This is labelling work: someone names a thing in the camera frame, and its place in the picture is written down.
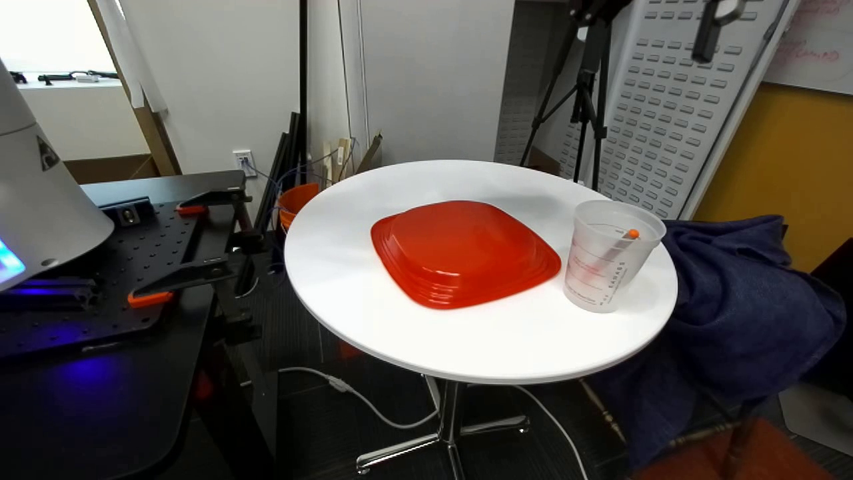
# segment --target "blue light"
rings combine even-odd
[[[24,270],[24,260],[0,240],[0,282],[20,278]]]

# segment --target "pegboard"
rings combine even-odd
[[[794,7],[798,0],[748,0],[741,15],[722,26],[714,59],[696,63],[692,54],[704,0],[636,0],[613,26],[601,192],[661,219],[692,215]],[[570,111],[574,102],[537,140],[564,162],[564,175],[574,172],[581,134]]]
[[[157,326],[164,307],[128,308],[137,286],[176,270],[192,247],[197,219],[184,219],[176,206],[157,206],[154,219],[116,228],[96,251],[61,266],[98,282],[98,295],[81,308],[12,308],[0,312],[0,363],[48,352],[85,352]]]

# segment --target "white round table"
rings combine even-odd
[[[628,359],[670,320],[678,274],[664,246],[613,312],[588,312],[566,295],[574,207],[598,196],[574,180],[501,162],[388,164],[333,183],[300,210],[289,228],[286,270],[305,307],[330,334],[384,363],[448,380],[456,416],[460,383],[580,379]],[[442,200],[481,200],[512,214],[561,252],[561,274],[481,307],[430,308],[412,302],[374,251],[372,227]]]

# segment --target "white device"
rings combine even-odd
[[[94,251],[112,228],[0,62],[0,291]]]

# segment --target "black desk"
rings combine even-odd
[[[109,180],[94,203],[148,195],[180,203],[244,186],[244,172]],[[196,258],[222,256],[234,207],[210,207]],[[112,348],[0,368],[0,476],[128,476],[180,450],[214,308],[214,288],[188,288],[152,334]]]

